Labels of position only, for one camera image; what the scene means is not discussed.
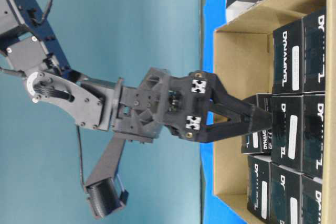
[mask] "teal wall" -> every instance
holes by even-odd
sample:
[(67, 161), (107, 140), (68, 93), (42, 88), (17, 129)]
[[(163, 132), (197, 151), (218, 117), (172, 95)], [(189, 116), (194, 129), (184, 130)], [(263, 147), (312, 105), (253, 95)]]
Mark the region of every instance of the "teal wall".
[[(71, 66), (94, 78), (137, 86), (151, 66), (179, 77), (199, 68), (198, 0), (55, 0), (49, 21)], [(72, 118), (31, 103), (21, 80), (1, 75), (0, 88), (0, 223), (98, 223), (79, 185)], [(82, 131), (86, 175), (111, 136)], [(198, 144), (166, 129), (154, 144), (127, 143), (128, 206), (99, 223), (200, 223), (199, 158)]]

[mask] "black plastic part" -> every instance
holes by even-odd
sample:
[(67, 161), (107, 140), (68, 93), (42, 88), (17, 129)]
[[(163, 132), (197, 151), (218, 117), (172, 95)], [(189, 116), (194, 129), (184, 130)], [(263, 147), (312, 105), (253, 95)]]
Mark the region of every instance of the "black plastic part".
[(100, 181), (87, 188), (89, 201), (96, 217), (103, 218), (116, 210), (122, 209), (128, 198), (128, 192), (119, 196), (111, 178)]

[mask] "wire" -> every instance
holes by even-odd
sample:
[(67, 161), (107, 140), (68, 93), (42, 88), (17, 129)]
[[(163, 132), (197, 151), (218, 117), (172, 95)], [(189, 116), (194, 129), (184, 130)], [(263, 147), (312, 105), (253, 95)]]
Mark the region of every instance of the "wire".
[(51, 6), (53, 5), (53, 0), (49, 0), (48, 3), (47, 3), (47, 6), (45, 8), (45, 11), (44, 13), (42, 14), (42, 18), (40, 21), (37, 21), (36, 19), (32, 19), (35, 23), (37, 23), (38, 25), (42, 25), (43, 22), (47, 19), (49, 13), (50, 13), (50, 10), (51, 10)]
[(80, 178), (80, 185), (82, 186), (83, 191), (87, 194), (88, 191), (84, 185), (84, 173), (83, 173), (83, 154), (82, 154), (82, 142), (80, 139), (80, 128), (76, 125), (77, 131), (77, 140), (78, 140), (78, 151), (79, 151), (79, 178)]

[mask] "bolt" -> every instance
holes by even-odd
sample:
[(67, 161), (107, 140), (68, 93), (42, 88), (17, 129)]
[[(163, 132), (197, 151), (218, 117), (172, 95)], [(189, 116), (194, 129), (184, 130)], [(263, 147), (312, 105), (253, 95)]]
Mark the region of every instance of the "bolt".
[(193, 133), (188, 132), (185, 136), (186, 136), (187, 138), (192, 138), (192, 137), (193, 137)]

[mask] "white label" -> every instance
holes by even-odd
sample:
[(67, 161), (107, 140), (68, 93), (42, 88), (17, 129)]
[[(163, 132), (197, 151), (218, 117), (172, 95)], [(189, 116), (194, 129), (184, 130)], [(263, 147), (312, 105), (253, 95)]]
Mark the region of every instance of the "white label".
[(258, 141), (258, 132), (253, 133), (253, 148), (258, 148), (259, 141)]
[(292, 49), (292, 89), (298, 91), (300, 88), (300, 47)]
[(289, 144), (288, 144), (288, 157), (290, 159), (295, 159), (297, 127), (298, 127), (298, 117), (296, 115), (291, 115), (289, 126)]
[(290, 224), (298, 224), (298, 200), (290, 198)]
[(261, 217), (267, 219), (267, 182), (261, 183)]

